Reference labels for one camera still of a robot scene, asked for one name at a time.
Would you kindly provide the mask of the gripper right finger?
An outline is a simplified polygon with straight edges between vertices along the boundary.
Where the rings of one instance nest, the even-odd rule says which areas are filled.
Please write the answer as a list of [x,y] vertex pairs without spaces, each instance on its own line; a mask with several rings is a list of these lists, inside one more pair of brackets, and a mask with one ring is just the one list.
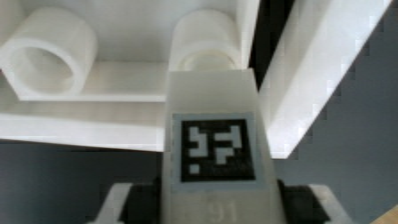
[[328,185],[278,184],[288,224],[356,224]]

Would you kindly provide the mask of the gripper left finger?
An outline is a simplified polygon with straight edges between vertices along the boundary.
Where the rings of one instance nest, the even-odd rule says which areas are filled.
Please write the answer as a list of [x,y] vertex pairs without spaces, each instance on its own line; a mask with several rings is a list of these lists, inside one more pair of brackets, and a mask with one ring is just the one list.
[[152,183],[111,186],[95,219],[88,224],[159,224],[159,189]]

